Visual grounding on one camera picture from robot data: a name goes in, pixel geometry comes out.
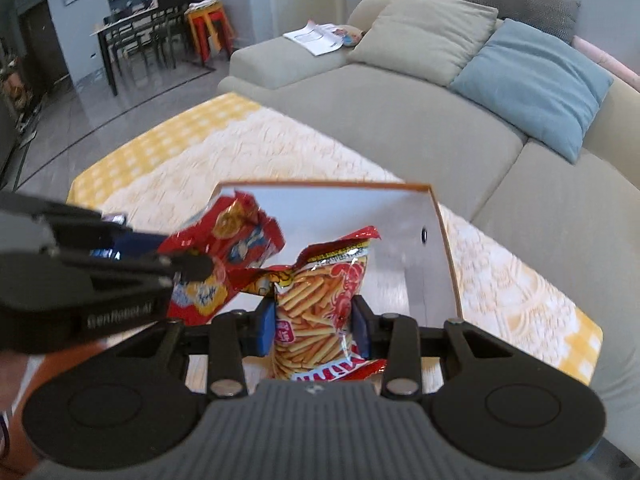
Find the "person left hand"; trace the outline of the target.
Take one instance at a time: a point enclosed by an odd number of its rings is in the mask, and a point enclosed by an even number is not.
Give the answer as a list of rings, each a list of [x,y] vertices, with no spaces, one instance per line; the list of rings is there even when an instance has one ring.
[[[24,399],[44,356],[25,356],[10,350],[0,353],[0,411],[13,412]]]

